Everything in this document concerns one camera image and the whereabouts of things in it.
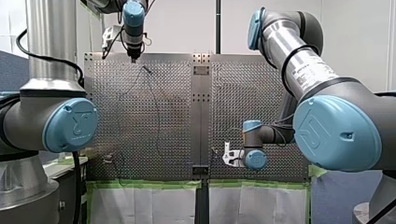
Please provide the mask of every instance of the vertical metal post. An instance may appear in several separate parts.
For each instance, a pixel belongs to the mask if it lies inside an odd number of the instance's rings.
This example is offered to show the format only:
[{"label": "vertical metal post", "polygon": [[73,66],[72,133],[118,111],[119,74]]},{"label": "vertical metal post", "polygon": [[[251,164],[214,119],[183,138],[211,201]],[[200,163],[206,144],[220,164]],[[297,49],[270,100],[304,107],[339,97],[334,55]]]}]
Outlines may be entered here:
[{"label": "vertical metal post", "polygon": [[201,187],[195,195],[195,224],[209,223],[209,187],[208,187],[208,154],[209,154],[209,122],[211,72],[210,55],[194,54],[191,79],[191,124],[193,138],[193,152],[198,149],[199,163],[192,166],[195,179],[201,180]]},{"label": "vertical metal post", "polygon": [[216,54],[221,54],[221,0],[216,0]]},{"label": "vertical metal post", "polygon": [[[37,55],[75,62],[76,0],[26,0],[28,47]],[[84,91],[76,69],[65,63],[29,57],[29,82],[22,90]]]}]

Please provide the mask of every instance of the pegboard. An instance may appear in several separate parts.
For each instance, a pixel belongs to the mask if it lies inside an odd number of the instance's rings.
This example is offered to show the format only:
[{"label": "pegboard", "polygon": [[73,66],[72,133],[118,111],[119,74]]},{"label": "pegboard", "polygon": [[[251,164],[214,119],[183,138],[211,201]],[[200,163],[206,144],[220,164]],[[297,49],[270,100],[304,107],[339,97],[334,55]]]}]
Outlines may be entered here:
[{"label": "pegboard", "polygon": [[268,165],[259,172],[221,159],[225,140],[242,147],[231,128],[278,119],[284,89],[262,56],[206,54],[205,66],[204,54],[143,54],[137,63],[123,53],[101,56],[85,58],[86,90],[100,120],[90,180],[190,180],[197,164],[209,165],[209,178],[307,180],[308,162],[295,145],[264,146]]},{"label": "pegboard", "polygon": [[242,148],[240,131],[244,120],[260,119],[271,124],[278,119],[283,86],[280,74],[262,56],[213,55],[210,120],[210,178],[263,179],[305,182],[308,162],[296,145],[264,145],[268,163],[255,172],[226,166],[221,159],[224,142],[231,150]]},{"label": "pegboard", "polygon": [[85,56],[86,90],[99,125],[87,177],[191,179],[190,54]]}]

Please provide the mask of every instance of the green tape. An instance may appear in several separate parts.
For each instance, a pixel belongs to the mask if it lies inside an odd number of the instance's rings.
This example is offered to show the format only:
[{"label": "green tape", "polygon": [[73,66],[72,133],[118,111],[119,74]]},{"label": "green tape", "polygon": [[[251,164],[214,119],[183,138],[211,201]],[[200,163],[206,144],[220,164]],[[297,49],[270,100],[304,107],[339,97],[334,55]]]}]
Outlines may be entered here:
[{"label": "green tape", "polygon": [[210,188],[257,187],[267,189],[308,189],[309,183],[289,183],[262,180],[210,180]]},{"label": "green tape", "polygon": [[200,181],[102,180],[89,181],[89,189],[197,189]]},{"label": "green tape", "polygon": [[327,173],[327,170],[317,167],[316,165],[309,165],[308,166],[308,174],[309,176],[314,176],[319,178]]}]

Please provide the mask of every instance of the black cable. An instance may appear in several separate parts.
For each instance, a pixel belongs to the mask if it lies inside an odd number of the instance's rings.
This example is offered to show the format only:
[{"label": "black cable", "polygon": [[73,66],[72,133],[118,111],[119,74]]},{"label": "black cable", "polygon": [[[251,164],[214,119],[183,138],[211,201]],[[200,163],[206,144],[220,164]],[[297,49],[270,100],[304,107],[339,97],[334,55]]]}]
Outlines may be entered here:
[{"label": "black cable", "polygon": [[390,212],[396,206],[396,199],[394,199],[391,203],[385,206],[378,214],[372,217],[367,224],[375,224],[379,219],[381,219],[384,215]]},{"label": "black cable", "polygon": [[157,137],[156,137],[156,141],[155,141],[155,148],[157,151],[157,154],[161,157],[161,159],[169,165],[184,165],[184,164],[192,164],[192,162],[186,162],[186,163],[172,163],[172,162],[168,162],[164,155],[161,153],[160,149],[159,149],[159,142],[160,142],[160,134],[161,134],[161,115],[160,115],[160,108],[158,107],[158,102],[157,102],[157,97],[154,94],[154,91],[152,90],[151,84],[149,83],[149,75],[152,74],[152,72],[145,66],[142,66],[143,69],[145,69],[147,71],[147,76],[146,76],[146,80],[148,83],[148,90],[151,93],[151,96],[154,100],[154,104],[155,104],[155,108],[156,108],[156,112],[157,112]]},{"label": "black cable", "polygon": [[27,34],[27,29],[25,29],[20,35],[18,35],[18,37],[16,39],[17,46],[23,53],[25,53],[25,54],[27,54],[27,55],[29,55],[31,57],[44,60],[44,61],[65,63],[65,64],[73,67],[74,69],[78,70],[78,72],[79,72],[78,84],[80,86],[83,86],[84,73],[82,72],[82,69],[76,63],[72,63],[72,62],[64,60],[64,59],[53,58],[53,57],[50,57],[50,56],[43,56],[43,55],[33,54],[32,52],[24,49],[23,46],[21,45],[21,39],[26,34]]},{"label": "black cable", "polygon": [[122,14],[120,12],[117,13],[117,20],[118,20],[119,24],[122,23]]},{"label": "black cable", "polygon": [[73,162],[75,165],[76,174],[76,200],[75,200],[75,212],[73,217],[73,224],[78,224],[79,212],[81,210],[81,167],[79,166],[78,152],[72,152]]},{"label": "black cable", "polygon": [[122,39],[122,30],[123,30],[123,26],[121,27],[120,41],[121,41],[121,44],[124,47],[124,49],[128,51],[128,48],[125,46],[125,43],[123,42],[123,39]]},{"label": "black cable", "polygon": [[155,0],[152,0],[151,3],[150,3],[149,6],[148,6],[148,12],[146,13],[146,15],[149,14],[149,10],[151,9],[151,7],[152,7],[152,5],[153,5],[154,3],[155,3]]},{"label": "black cable", "polygon": [[122,30],[123,30],[124,26],[121,26],[120,31],[116,34],[116,37],[114,37],[114,39],[110,42],[110,45],[107,47],[107,49],[105,51],[103,51],[103,55],[102,55],[102,59],[104,60],[105,58],[107,58],[108,53],[110,53],[111,48],[113,48],[114,43],[116,42],[117,38],[120,36]]}]

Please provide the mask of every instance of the robotic arm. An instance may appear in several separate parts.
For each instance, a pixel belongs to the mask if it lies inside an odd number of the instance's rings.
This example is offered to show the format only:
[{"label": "robotic arm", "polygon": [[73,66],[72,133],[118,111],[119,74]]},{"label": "robotic arm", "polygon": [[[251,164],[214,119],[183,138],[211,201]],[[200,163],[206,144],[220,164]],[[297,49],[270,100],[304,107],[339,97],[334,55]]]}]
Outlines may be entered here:
[{"label": "robotic arm", "polygon": [[310,161],[328,170],[395,169],[396,98],[375,95],[355,78],[339,77],[319,57],[322,39],[318,21],[308,13],[262,8],[253,15],[248,46],[280,71],[288,92],[282,105],[289,107],[282,119],[290,116],[283,122],[291,121],[292,98],[297,107],[292,129],[275,127],[274,132],[259,120],[244,122],[245,165],[262,169],[262,144],[282,143],[282,135],[287,142],[294,137]]},{"label": "robotic arm", "polygon": [[134,63],[143,51],[144,21],[149,0],[95,0],[92,2],[102,13],[122,13],[123,26],[119,29],[113,26],[106,30],[103,49],[109,51],[112,43],[121,35],[120,40],[126,44],[127,54]]}]

